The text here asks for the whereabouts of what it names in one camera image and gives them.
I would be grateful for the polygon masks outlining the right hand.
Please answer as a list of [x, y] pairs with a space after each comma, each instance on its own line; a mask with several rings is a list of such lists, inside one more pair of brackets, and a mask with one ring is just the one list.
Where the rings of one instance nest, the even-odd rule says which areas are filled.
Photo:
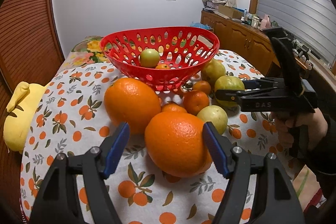
[[294, 136], [289, 130], [299, 128], [300, 133], [308, 138], [308, 149], [313, 149], [327, 134], [328, 124], [319, 108], [314, 113], [301, 113], [296, 117], [283, 118], [281, 112], [271, 112], [274, 119], [278, 140], [284, 148], [291, 148], [294, 144]]

